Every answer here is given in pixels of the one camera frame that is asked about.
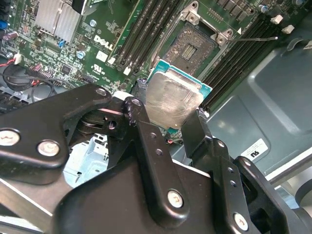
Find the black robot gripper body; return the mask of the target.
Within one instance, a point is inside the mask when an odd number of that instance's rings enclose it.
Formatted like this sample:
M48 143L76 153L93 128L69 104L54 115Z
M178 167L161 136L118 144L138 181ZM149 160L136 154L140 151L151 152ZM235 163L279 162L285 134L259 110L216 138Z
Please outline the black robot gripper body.
M69 192L56 207L54 234L214 234L211 179L185 166L175 168L190 201L188 219L166 229L151 218L139 168L128 159Z

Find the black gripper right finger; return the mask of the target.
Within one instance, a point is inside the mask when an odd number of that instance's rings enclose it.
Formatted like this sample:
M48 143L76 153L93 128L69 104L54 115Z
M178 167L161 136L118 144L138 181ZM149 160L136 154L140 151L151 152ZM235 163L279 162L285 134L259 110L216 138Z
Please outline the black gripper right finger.
M291 234L293 212L257 167L243 156L232 160L212 137L206 117L195 110L182 125L191 166L210 176L214 230L218 234Z

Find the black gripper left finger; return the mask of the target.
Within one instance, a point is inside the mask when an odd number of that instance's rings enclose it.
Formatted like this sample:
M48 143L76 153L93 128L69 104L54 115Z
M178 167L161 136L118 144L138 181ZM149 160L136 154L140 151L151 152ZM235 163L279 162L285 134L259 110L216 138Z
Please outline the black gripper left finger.
M56 182L69 158L69 143L83 115L103 111L114 120L106 135L120 139L109 154L113 169L128 159L138 164L151 218L163 228L177 228L189 215L189 202L159 129L144 104L88 84L27 105L0 117L0 175L35 185Z

